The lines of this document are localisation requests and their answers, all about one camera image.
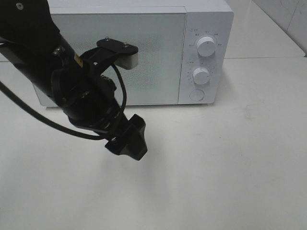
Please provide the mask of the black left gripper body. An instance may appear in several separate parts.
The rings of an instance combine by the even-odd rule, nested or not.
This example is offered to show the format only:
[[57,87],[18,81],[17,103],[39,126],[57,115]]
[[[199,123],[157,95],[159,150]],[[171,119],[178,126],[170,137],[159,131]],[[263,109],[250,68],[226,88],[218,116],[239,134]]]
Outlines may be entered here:
[[120,87],[122,89],[122,105],[114,97],[116,86],[108,77],[98,77],[98,82],[93,91],[80,98],[75,105],[83,118],[69,115],[69,121],[78,128],[91,130],[97,134],[121,134],[129,127],[130,123],[124,115],[127,102],[127,92],[118,69],[115,69]]

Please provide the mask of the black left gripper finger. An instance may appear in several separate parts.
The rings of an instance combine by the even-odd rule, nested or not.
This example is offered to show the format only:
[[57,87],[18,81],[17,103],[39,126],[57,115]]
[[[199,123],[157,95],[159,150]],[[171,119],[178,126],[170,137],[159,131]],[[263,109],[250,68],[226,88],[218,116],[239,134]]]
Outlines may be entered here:
[[123,116],[105,148],[115,155],[127,155],[139,161],[147,152],[145,127],[144,119],[137,114],[129,120]]

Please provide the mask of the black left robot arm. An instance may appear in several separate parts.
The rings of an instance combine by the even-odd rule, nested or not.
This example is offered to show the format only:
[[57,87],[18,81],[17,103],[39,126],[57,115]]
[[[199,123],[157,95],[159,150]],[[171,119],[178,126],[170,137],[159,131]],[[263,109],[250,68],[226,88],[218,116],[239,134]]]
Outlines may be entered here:
[[77,130],[44,117],[2,84],[1,91],[29,115],[75,137],[105,139],[106,148],[115,155],[138,161],[146,154],[145,121],[138,115],[126,118],[126,98],[122,103],[116,101],[116,86],[104,75],[112,68],[126,96],[118,68],[137,65],[136,46],[105,38],[77,55],[53,22],[46,0],[3,0],[0,52],[63,111]]

